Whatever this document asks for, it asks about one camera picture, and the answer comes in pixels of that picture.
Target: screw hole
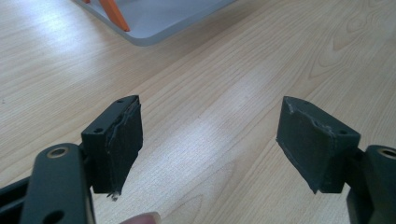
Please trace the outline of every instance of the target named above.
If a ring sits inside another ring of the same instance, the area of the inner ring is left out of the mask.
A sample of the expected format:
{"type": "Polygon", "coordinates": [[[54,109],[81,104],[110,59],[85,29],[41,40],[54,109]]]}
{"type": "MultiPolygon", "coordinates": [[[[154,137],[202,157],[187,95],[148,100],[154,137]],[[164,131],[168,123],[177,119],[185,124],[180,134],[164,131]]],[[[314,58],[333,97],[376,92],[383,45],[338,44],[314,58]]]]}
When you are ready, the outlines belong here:
{"type": "Polygon", "coordinates": [[[57,148],[51,150],[47,154],[47,157],[50,159],[60,158],[60,157],[64,156],[68,150],[69,150],[68,147],[57,147],[57,148]]]}
{"type": "Polygon", "coordinates": [[[101,133],[102,131],[103,131],[103,129],[97,128],[97,129],[95,129],[93,132],[94,132],[94,133],[101,133]]]}
{"type": "Polygon", "coordinates": [[[378,150],[378,152],[379,152],[379,154],[383,155],[384,157],[396,160],[396,151],[394,149],[380,148],[378,150]]]}
{"type": "Polygon", "coordinates": [[[50,214],[48,214],[44,218],[43,223],[44,224],[55,224],[55,223],[58,223],[59,221],[61,221],[63,218],[64,218],[63,211],[55,211],[55,212],[51,212],[50,214]]]}

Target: black plastic bracket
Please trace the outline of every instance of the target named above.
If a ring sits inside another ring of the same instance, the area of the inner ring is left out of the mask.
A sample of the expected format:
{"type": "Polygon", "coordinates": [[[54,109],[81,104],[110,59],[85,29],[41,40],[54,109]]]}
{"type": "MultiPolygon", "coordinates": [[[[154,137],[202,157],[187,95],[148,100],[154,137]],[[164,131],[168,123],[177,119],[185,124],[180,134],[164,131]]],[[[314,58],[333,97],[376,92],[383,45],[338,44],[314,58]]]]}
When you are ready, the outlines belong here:
{"type": "Polygon", "coordinates": [[[351,223],[396,220],[396,149],[358,148],[361,135],[311,103],[285,96],[277,142],[316,193],[340,193],[345,183],[351,223]]]}
{"type": "Polygon", "coordinates": [[[39,153],[29,178],[0,189],[0,223],[94,223],[90,187],[121,193],[143,145],[140,108],[138,96],[119,99],[83,131],[80,146],[39,153]]]}

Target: black plastic part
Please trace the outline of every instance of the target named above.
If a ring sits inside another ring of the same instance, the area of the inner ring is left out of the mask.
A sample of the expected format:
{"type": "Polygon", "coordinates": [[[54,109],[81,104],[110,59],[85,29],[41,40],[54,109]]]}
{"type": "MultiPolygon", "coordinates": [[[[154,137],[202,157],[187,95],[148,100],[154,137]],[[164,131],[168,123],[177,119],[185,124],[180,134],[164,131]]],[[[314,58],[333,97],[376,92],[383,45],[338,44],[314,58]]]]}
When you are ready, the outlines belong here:
{"type": "Polygon", "coordinates": [[[396,149],[369,146],[362,166],[374,206],[369,223],[396,223],[396,149]]]}
{"type": "Polygon", "coordinates": [[[0,223],[18,223],[29,177],[0,189],[0,223]]]}
{"type": "Polygon", "coordinates": [[[74,144],[38,154],[21,214],[21,224],[94,223],[81,151],[74,144]]]}
{"type": "Polygon", "coordinates": [[[342,191],[346,156],[355,152],[360,138],[317,106],[283,98],[276,141],[314,192],[342,191]]]}
{"type": "Polygon", "coordinates": [[[95,193],[121,194],[126,177],[143,146],[138,96],[114,102],[82,136],[82,147],[92,160],[92,186],[95,193]]]}

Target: metal grommet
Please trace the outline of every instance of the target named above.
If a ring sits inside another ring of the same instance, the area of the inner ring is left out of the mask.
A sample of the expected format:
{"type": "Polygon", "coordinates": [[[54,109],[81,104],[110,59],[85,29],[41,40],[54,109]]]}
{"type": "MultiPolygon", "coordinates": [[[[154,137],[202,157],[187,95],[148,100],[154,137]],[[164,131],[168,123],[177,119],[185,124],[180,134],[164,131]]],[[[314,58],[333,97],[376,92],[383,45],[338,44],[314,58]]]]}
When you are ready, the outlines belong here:
{"type": "Polygon", "coordinates": [[[378,153],[386,158],[396,160],[396,150],[395,149],[379,148],[378,153]]]}
{"type": "Polygon", "coordinates": [[[47,153],[47,157],[50,159],[56,159],[64,156],[69,151],[68,147],[56,147],[47,153]]]}

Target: light wood grain surface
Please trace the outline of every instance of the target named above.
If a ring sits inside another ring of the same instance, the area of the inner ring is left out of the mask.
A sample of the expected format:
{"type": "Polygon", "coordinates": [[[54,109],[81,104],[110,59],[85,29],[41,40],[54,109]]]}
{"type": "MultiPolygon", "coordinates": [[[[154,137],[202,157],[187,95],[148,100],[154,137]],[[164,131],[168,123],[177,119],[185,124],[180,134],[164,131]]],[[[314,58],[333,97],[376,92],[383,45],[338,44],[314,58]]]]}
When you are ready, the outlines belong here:
{"type": "Polygon", "coordinates": [[[314,195],[277,145],[284,95],[396,147],[396,1],[237,0],[148,48],[71,0],[0,1],[0,30],[0,187],[140,95],[144,146],[98,223],[348,223],[348,188],[314,195]]]}

